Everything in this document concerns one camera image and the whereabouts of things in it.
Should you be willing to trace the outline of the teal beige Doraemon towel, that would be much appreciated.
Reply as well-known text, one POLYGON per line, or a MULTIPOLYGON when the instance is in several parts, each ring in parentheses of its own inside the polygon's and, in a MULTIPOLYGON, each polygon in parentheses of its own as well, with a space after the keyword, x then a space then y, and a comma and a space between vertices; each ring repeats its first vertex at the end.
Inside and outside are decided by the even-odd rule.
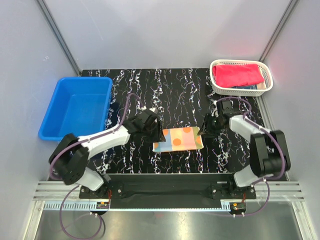
POLYGON ((246 86, 234 86, 233 89, 245 89, 245 90, 265 90, 266 84, 264 82, 255 84, 255 85, 246 85, 246 86))

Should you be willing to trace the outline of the right aluminium frame post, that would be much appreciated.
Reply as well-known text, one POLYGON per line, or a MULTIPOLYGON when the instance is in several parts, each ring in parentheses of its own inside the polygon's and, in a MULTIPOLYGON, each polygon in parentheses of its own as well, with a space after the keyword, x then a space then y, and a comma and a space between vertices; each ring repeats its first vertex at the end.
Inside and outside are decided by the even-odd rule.
POLYGON ((300 0, 290 0, 280 18, 278 21, 271 37, 269 38, 264 50, 262 51, 262 54, 259 58, 259 62, 265 62, 266 58, 268 57, 269 53, 271 52, 273 46, 275 45, 277 39, 279 38, 280 34, 284 30, 287 22, 289 21, 291 15, 293 14, 294 10, 296 9, 297 5, 299 4, 300 0))

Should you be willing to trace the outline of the orange patterned towel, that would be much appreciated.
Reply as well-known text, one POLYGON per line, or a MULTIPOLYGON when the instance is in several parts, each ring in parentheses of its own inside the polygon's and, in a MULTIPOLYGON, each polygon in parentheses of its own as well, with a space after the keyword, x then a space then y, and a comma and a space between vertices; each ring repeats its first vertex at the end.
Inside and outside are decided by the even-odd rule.
POLYGON ((153 152, 169 153, 204 148, 202 137, 198 135, 200 128, 197 126, 163 129, 164 142, 153 143, 153 152))

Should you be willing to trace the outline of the aluminium rail profile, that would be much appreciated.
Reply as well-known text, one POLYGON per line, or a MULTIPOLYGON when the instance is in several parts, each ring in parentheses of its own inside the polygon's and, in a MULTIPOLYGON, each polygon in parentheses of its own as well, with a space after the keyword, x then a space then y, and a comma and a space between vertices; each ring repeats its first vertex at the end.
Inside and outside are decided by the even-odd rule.
MULTIPOLYGON (((269 181, 270 196, 272 202, 303 202, 305 200, 301 186, 297 181, 269 181)), ((65 185, 61 181, 40 181, 37 184, 33 201, 62 201, 65 195, 75 185, 65 185)), ((267 186, 259 182, 254 186, 258 200, 267 197, 267 186)))

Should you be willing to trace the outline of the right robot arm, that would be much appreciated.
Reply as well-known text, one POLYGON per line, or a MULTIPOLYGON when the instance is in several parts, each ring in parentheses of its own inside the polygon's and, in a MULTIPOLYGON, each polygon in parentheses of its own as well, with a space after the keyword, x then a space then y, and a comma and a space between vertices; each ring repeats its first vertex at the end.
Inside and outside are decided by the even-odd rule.
POLYGON ((237 133, 250 143, 249 165, 230 175, 226 183, 212 184, 213 199, 243 199, 254 193, 255 184, 278 180, 291 168, 285 134, 253 122, 248 112, 233 108, 231 100, 217 100, 217 112, 205 115, 198 136, 212 138, 223 129, 237 133))

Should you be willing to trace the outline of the blue plastic bin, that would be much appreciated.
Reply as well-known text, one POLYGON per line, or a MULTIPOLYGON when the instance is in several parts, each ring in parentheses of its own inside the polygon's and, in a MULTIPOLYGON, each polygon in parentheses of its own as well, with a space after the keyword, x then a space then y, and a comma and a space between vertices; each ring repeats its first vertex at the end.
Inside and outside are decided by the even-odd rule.
POLYGON ((59 142, 67 134, 87 136, 105 129, 113 80, 109 77, 65 77, 52 94, 38 131, 44 141, 59 142))

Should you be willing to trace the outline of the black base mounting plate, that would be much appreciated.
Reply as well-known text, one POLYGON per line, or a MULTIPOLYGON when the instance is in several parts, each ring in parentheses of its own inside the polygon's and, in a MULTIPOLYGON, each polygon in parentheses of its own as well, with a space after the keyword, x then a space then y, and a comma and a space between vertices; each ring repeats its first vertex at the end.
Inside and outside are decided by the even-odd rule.
POLYGON ((161 174, 110 174, 108 190, 95 193, 81 187, 79 197, 86 200, 98 200, 111 197, 124 203, 165 202, 183 204, 209 204, 212 201, 255 200, 254 193, 245 198, 214 199, 212 184, 225 184, 231 173, 161 173, 161 174))

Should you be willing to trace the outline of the aluminium frame post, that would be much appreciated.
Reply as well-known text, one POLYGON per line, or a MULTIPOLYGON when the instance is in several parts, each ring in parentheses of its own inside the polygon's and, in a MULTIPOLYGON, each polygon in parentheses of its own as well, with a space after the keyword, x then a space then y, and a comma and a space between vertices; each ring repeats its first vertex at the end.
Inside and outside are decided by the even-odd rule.
POLYGON ((259 58, 259 62, 265 62, 266 58, 268 57, 269 53, 271 52, 273 46, 275 45, 277 39, 279 38, 280 34, 284 30, 287 22, 289 21, 291 15, 293 14, 294 10, 296 9, 297 5, 299 4, 300 0, 290 0, 280 18, 278 21, 271 37, 269 38, 264 50, 262 51, 262 54, 259 58))
POLYGON ((72 70, 77 76, 81 76, 82 70, 79 68, 75 58, 73 57, 70 48, 68 47, 47 3, 45 0, 35 0, 41 13, 43 14, 48 26, 50 27, 56 41, 58 42, 64 56, 66 57, 68 63, 70 64, 72 70))

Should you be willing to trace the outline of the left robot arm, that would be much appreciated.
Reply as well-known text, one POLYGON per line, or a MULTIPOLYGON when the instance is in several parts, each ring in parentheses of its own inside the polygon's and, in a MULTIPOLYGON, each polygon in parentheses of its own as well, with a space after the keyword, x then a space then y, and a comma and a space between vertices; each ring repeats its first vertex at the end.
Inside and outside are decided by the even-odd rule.
POLYGON ((110 178, 90 169, 89 160, 133 140, 150 143, 166 141, 157 108, 147 108, 111 129, 92 135, 65 135, 48 160, 50 170, 55 171, 65 185, 81 185, 95 197, 103 198, 108 193, 110 178))

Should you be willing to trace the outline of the white perforated basket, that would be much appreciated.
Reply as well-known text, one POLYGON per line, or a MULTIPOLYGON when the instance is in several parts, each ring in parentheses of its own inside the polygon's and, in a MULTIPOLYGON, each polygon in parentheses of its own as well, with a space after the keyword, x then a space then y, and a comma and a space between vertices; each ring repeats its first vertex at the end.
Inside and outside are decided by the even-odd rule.
POLYGON ((274 85, 267 65, 254 60, 217 59, 209 73, 213 91, 219 95, 259 97, 274 85))

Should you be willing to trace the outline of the pink towel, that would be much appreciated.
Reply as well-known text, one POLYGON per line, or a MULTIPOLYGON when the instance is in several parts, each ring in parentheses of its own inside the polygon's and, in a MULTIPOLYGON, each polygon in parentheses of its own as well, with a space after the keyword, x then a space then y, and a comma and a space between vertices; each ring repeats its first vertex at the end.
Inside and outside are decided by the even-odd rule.
POLYGON ((216 84, 222 88, 257 85, 265 81, 257 64, 220 64, 212 67, 212 73, 216 84))

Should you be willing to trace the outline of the left aluminium frame post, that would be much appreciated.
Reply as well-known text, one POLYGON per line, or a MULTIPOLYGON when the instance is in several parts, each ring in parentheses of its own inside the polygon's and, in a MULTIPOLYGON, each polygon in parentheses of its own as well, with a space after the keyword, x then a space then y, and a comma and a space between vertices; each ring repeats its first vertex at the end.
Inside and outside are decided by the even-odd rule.
POLYGON ((64 56, 66 57, 68 63, 70 64, 72 70, 77 76, 81 76, 82 70, 79 68, 75 58, 73 57, 70 48, 68 47, 47 3, 45 0, 35 0, 41 13, 43 14, 48 26, 50 27, 56 41, 58 42, 64 56))

